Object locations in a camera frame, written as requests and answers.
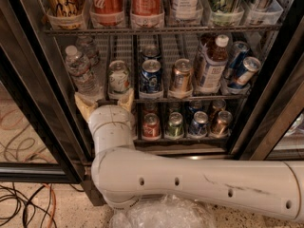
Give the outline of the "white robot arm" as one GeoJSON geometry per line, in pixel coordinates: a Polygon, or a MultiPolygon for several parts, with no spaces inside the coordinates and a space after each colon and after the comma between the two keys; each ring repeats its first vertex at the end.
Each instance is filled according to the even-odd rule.
{"type": "Polygon", "coordinates": [[[168,194],[304,221],[303,161],[193,161],[144,153],[133,142],[133,92],[103,106],[80,93],[74,99],[94,141],[91,177],[110,207],[127,210],[143,197],[168,194]]]}

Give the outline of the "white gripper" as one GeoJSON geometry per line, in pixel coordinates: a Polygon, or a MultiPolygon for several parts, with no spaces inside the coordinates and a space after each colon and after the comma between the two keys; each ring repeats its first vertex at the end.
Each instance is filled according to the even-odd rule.
{"type": "Polygon", "coordinates": [[[89,101],[76,92],[74,100],[84,120],[88,121],[91,134],[106,124],[121,123],[132,127],[135,122],[130,111],[134,102],[134,89],[129,88],[118,101],[118,105],[109,104],[98,107],[96,102],[89,101]]]}

